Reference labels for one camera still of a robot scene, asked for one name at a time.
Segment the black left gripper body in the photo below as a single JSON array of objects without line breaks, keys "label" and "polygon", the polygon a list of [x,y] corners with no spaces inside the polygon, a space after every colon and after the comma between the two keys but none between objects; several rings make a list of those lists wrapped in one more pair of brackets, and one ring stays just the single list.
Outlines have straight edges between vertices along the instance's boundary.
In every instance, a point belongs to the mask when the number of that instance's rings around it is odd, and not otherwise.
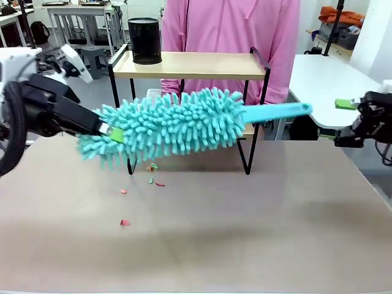
[{"label": "black left gripper body", "polygon": [[102,125],[99,115],[81,106],[68,85],[48,76],[33,74],[21,84],[21,89],[27,131],[43,137],[60,132],[99,134]]}]

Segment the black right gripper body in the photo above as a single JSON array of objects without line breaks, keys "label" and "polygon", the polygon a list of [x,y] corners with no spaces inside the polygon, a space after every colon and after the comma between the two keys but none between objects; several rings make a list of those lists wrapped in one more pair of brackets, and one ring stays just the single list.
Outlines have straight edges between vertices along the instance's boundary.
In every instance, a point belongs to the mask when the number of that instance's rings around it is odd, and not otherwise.
[{"label": "black right gripper body", "polygon": [[360,99],[358,111],[357,135],[391,143],[391,93],[367,92]]}]

